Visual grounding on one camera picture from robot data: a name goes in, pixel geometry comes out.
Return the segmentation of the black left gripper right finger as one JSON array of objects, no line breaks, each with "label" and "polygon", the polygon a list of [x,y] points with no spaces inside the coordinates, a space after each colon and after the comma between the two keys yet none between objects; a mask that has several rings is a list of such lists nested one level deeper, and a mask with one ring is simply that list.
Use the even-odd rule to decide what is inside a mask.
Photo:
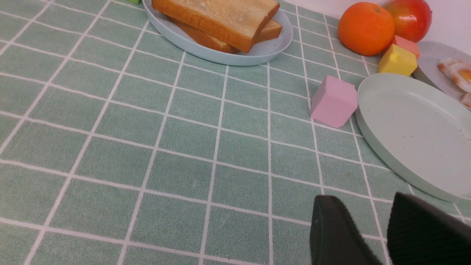
[{"label": "black left gripper right finger", "polygon": [[469,265],[471,228],[414,195],[397,192],[387,249],[394,265]]}]

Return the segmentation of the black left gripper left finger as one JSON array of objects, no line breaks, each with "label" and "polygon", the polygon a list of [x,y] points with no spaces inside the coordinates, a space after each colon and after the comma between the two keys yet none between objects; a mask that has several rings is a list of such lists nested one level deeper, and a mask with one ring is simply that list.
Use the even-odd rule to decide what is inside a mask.
[{"label": "black left gripper left finger", "polygon": [[313,265],[381,265],[355,222],[336,196],[316,195],[311,232]]}]

